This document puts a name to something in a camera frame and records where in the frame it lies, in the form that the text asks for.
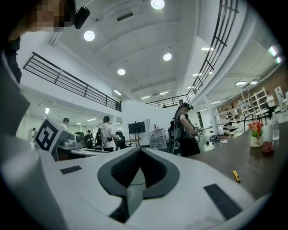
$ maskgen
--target white wall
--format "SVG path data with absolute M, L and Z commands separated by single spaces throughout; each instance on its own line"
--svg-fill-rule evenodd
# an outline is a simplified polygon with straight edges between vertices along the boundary
M 153 129 L 154 124 L 159 126 L 159 128 L 164 128 L 166 130 L 166 137 L 168 138 L 168 128 L 170 127 L 170 122 L 172 121 L 177 106 L 170 108 L 160 108 L 157 106 L 147 105 L 136 101 L 126 101 L 122 103 L 122 124 L 123 124 L 123 135 L 126 139 L 129 139 L 128 123 L 133 123 L 134 121 L 142 122 L 146 119 L 150 119 L 149 130 Z M 146 126 L 146 132 L 140 133 L 139 137 L 142 138 L 140 145 L 148 145 L 148 127 Z

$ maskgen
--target dark countertop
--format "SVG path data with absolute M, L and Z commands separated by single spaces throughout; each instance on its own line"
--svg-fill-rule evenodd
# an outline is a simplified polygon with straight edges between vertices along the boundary
M 274 141 L 274 154 L 263 156 L 262 148 L 250 147 L 250 133 L 231 139 L 227 144 L 189 158 L 207 163 L 219 172 L 235 180 L 236 170 L 241 185 L 258 199 L 271 192 L 282 167 L 287 163 L 288 122 L 279 124 L 280 139 Z M 263 127 L 264 141 L 271 141 L 271 127 Z

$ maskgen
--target flower pot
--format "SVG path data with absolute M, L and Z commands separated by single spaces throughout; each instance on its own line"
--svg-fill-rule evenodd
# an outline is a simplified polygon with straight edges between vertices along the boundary
M 251 137 L 251 147 L 257 148 L 263 145 L 263 136 Z

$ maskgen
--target black pad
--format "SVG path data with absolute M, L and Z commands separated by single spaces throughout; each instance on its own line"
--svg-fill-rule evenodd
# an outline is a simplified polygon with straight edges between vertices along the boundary
M 204 189 L 226 220 L 242 212 L 242 209 L 217 184 L 208 185 Z

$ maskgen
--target person's arm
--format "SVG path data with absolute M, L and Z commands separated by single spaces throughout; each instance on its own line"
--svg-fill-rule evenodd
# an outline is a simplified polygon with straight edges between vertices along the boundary
M 180 121 L 181 123 L 186 127 L 186 129 L 188 129 L 188 131 L 192 134 L 195 135 L 197 134 L 197 132 L 195 131 L 195 129 L 192 127 L 192 125 L 190 125 L 189 121 L 186 119 L 186 115 L 182 114 L 180 116 Z

